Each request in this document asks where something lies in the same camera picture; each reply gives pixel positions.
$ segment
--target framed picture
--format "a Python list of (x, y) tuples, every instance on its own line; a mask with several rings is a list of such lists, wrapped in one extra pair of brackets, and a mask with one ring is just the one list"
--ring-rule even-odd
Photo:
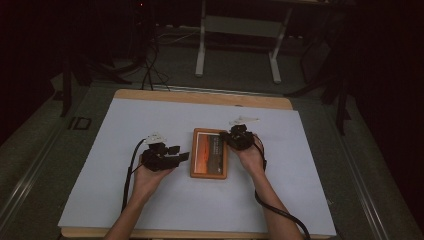
[(227, 178), (227, 144), (219, 136), (224, 130), (195, 128), (190, 176), (193, 178)]

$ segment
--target person's right hand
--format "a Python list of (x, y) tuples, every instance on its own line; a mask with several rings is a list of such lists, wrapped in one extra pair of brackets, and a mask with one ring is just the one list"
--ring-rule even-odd
[[(263, 146), (262, 143), (259, 141), (257, 135), (254, 135), (255, 144), (261, 149), (263, 152)], [(242, 151), (238, 151), (234, 148), (230, 149), (237, 154), (237, 156), (240, 158), (240, 162), (243, 165), (243, 167), (247, 170), (247, 172), (253, 176), (255, 174), (262, 174), (264, 173), (263, 169), (263, 159), (261, 152), (252, 145), (250, 148)]]

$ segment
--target white board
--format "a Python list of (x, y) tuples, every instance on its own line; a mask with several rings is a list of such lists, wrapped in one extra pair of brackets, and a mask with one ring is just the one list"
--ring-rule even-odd
[[(297, 111), (114, 99), (71, 192), (60, 227), (109, 228), (122, 205), (127, 168), (137, 143), (158, 131), (168, 147), (191, 151), (194, 128), (229, 130), (239, 116), (259, 135), (266, 174), (291, 214), (310, 234), (336, 235)], [(147, 149), (142, 145), (139, 154)], [(265, 233), (248, 174), (232, 152), (226, 180), (190, 178), (190, 160), (161, 183), (136, 229)]]

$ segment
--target dark background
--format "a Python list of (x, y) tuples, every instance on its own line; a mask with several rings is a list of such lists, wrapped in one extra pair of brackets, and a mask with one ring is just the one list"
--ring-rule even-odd
[[(131, 57), (128, 36), (133, 31), (133, 16), (126, 11), (129, 5), (104, 2), (100, 13), (94, 1), (0, 3), (0, 144), (54, 93), (49, 80), (62, 72), (64, 44), (70, 41), (73, 51), (99, 61)], [(175, 27), (198, 25), (199, 3), (158, 0), (157, 22)], [(279, 19), (272, 4), (264, 4), (274, 9), (268, 17)], [(344, 39), (348, 42), (341, 44), (337, 57), (346, 63), (343, 71), (349, 71), (349, 93), (356, 98), (405, 201), (424, 230), (424, 6), (419, 0), (385, 0), (357, 1), (357, 7), (353, 24), (344, 29), (350, 38)], [(109, 17), (102, 19), (104, 12)], [(290, 23), (292, 35), (310, 33), (313, 18), (305, 16), (314, 15), (299, 16)], [(119, 38), (114, 39), (119, 44), (104, 41), (111, 38)], [(331, 66), (340, 71), (340, 65)]]

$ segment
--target desk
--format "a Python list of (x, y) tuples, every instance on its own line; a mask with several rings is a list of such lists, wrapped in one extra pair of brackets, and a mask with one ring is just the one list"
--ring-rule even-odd
[(275, 38), (276, 43), (274, 49), (269, 53), (269, 62), (271, 66), (272, 77), (275, 83), (281, 83), (280, 71), (278, 69), (277, 55), (280, 51), (281, 43), (289, 23), (294, 4), (309, 5), (329, 5), (328, 2), (318, 2), (317, 0), (277, 0), (289, 4), (282, 22), (262, 21), (252, 19), (240, 19), (221, 16), (208, 15), (206, 12), (206, 0), (202, 1), (202, 13), (200, 21), (200, 45), (197, 55), (196, 72), (197, 77), (203, 76), (203, 68), (205, 61), (205, 33), (220, 32), (230, 34), (241, 34), (248, 36), (260, 36)]
[[(168, 111), (167, 107), (175, 106), (178, 108), (174, 113)], [(187, 109), (191, 108), (207, 111), (187, 116)], [(291, 213), (305, 223), (315, 238), (335, 235), (300, 118), (291, 109), (290, 101), (284, 98), (117, 91), (59, 222), (62, 234), (66, 237), (101, 237), (106, 233), (120, 212), (123, 182), (133, 145), (143, 136), (156, 131), (154, 128), (160, 126), (164, 130), (161, 133), (168, 138), (167, 145), (179, 144), (182, 151), (186, 151), (191, 148), (191, 134), (195, 127), (221, 126), (225, 129), (230, 127), (228, 122), (241, 113), (269, 113), (258, 116), (261, 119), (259, 123), (248, 127), (262, 134), (268, 158), (277, 159), (275, 156), (281, 154), (280, 151), (286, 151), (283, 152), (284, 161), (268, 160), (267, 175), (271, 183)], [(281, 131), (285, 132), (284, 136), (279, 134)], [(286, 144), (276, 145), (281, 141)], [(182, 163), (164, 179), (145, 206), (133, 236), (265, 238), (266, 226), (262, 209), (253, 197), (253, 185), (234, 157), (229, 156), (229, 175), (224, 181), (192, 179), (188, 175), (189, 164)], [(281, 176), (286, 178), (285, 186), (280, 184)], [(198, 202), (204, 201), (209, 208), (198, 206)], [(209, 220), (214, 223), (212, 226), (202, 223)]]

